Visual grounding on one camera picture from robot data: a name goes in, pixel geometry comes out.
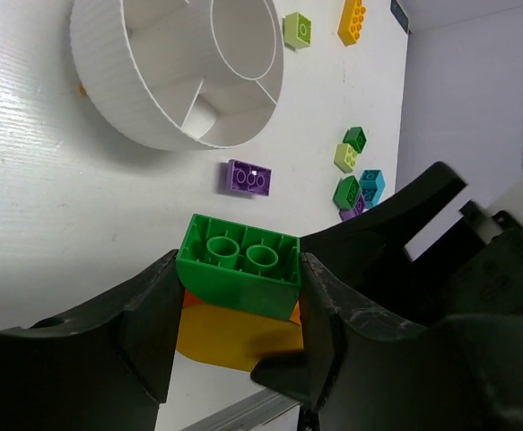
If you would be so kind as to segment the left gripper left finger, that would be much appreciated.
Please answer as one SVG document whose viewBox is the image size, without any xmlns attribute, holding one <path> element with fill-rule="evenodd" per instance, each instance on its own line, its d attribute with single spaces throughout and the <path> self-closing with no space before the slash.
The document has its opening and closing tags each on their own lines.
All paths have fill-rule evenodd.
<svg viewBox="0 0 523 431">
<path fill-rule="evenodd" d="M 176 256 L 29 328 L 0 330 L 0 430 L 154 429 L 185 293 Z"/>
</svg>

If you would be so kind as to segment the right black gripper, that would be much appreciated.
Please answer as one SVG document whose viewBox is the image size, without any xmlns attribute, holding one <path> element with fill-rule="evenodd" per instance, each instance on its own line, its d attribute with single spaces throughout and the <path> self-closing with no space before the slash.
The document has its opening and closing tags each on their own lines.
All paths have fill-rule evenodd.
<svg viewBox="0 0 523 431">
<path fill-rule="evenodd" d="M 405 246 L 464 188 L 434 163 L 391 198 L 301 238 L 333 275 L 381 307 L 431 326 L 452 314 L 523 314 L 523 224 L 474 201 L 418 258 Z"/>
</svg>

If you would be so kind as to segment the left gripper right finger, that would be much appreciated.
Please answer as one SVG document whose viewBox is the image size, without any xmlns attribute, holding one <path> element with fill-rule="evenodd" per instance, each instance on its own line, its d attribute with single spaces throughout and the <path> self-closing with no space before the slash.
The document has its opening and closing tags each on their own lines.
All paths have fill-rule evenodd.
<svg viewBox="0 0 523 431">
<path fill-rule="evenodd" d="M 251 379 L 323 430 L 523 430 L 523 315 L 460 314 L 429 327 L 301 257 L 303 348 Z"/>
</svg>

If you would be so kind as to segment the yellow lego brick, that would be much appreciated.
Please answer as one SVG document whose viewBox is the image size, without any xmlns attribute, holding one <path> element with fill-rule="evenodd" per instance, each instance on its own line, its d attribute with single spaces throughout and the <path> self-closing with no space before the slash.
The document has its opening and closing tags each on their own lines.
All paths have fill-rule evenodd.
<svg viewBox="0 0 523 431">
<path fill-rule="evenodd" d="M 264 357 L 303 350 L 300 306 L 283 321 L 212 305 L 186 291 L 176 349 L 200 363 L 250 372 Z"/>
</svg>

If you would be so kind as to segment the purple curved lego brick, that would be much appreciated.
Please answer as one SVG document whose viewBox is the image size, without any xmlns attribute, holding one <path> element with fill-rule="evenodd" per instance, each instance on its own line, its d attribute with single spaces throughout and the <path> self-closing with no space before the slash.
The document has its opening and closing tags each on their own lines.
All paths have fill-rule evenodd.
<svg viewBox="0 0 523 431">
<path fill-rule="evenodd" d="M 363 197 L 363 194 L 360 193 L 358 198 L 355 200 L 355 205 L 352 209 L 341 209 L 339 211 L 339 216 L 342 221 L 347 221 L 355 218 L 362 214 L 366 209 L 366 201 Z"/>
</svg>

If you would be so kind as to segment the green curved lego brick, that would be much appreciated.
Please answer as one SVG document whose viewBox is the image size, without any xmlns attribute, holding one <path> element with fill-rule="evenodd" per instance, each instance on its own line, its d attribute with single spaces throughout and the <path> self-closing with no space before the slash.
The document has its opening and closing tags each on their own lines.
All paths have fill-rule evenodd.
<svg viewBox="0 0 523 431">
<path fill-rule="evenodd" d="M 296 236 L 194 214 L 176 269 L 206 303 L 287 321 L 301 293 L 300 254 Z"/>
</svg>

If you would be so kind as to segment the dark green lego brick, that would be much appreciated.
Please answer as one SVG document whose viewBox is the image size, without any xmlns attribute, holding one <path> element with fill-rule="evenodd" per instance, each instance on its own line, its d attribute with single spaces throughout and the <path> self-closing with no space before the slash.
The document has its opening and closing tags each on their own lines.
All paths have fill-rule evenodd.
<svg viewBox="0 0 523 431">
<path fill-rule="evenodd" d="M 361 192 L 359 181 L 354 175 L 341 179 L 336 187 L 333 201 L 340 210 L 351 210 Z"/>
</svg>

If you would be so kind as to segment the dark green 2x2 lego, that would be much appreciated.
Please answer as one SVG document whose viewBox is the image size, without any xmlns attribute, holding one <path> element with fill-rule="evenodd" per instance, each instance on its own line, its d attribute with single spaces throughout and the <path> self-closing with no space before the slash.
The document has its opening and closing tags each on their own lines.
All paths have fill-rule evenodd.
<svg viewBox="0 0 523 431">
<path fill-rule="evenodd" d="M 349 128 L 344 135 L 343 143 L 350 145 L 358 154 L 361 154 L 367 143 L 367 137 L 363 128 Z"/>
</svg>

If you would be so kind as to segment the orange 2x4 lego brick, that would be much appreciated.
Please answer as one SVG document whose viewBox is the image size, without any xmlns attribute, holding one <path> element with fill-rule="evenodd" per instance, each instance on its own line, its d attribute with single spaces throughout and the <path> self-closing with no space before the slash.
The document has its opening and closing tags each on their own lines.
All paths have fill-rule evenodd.
<svg viewBox="0 0 523 431">
<path fill-rule="evenodd" d="M 366 7 L 362 0 L 345 0 L 337 34 L 346 47 L 354 45 L 361 37 Z"/>
</svg>

